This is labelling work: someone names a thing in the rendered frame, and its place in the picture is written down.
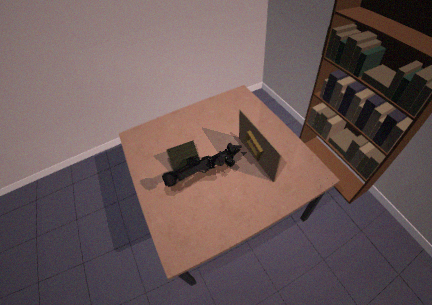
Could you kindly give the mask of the brown flat board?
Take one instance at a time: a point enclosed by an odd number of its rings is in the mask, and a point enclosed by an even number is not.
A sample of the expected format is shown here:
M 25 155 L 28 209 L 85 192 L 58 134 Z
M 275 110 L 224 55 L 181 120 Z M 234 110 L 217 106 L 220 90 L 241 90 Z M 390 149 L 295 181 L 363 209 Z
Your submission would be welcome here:
M 250 130 L 263 149 L 263 154 L 259 159 L 255 157 L 252 150 L 245 141 L 247 132 Z M 263 132 L 258 128 L 258 126 L 246 115 L 246 113 L 242 109 L 239 109 L 239 139 L 254 156 L 254 158 L 258 161 L 265 173 L 269 175 L 273 182 L 275 182 L 282 154 L 268 140 L 268 138 L 263 134 Z

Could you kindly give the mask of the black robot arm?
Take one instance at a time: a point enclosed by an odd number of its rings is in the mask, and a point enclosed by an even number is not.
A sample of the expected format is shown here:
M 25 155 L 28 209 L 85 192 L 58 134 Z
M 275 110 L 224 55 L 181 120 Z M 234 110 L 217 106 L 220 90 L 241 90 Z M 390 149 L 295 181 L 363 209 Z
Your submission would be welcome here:
M 162 178 L 166 186 L 174 186 L 178 181 L 183 181 L 184 178 L 200 171 L 209 170 L 215 168 L 215 165 L 222 166 L 224 163 L 232 167 L 235 161 L 230 157 L 230 154 L 225 158 L 219 154 L 213 156 L 205 156 L 199 160 L 199 157 L 193 156 L 186 159 L 187 165 L 178 169 L 177 171 L 171 171 L 168 173 L 163 173 Z M 211 167 L 212 165 L 212 167 Z

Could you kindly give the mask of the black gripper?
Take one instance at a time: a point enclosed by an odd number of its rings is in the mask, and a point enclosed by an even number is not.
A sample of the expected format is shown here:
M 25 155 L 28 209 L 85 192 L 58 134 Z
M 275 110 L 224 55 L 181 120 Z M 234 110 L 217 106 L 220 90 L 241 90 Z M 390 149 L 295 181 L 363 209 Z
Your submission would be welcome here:
M 228 150 L 225 149 L 222 152 L 220 151 L 218 154 L 224 158 L 230 154 L 230 157 L 233 159 L 234 155 L 236 155 L 240 151 L 241 147 L 242 147 L 241 145 L 232 145 L 231 143 L 228 143 L 227 145 Z

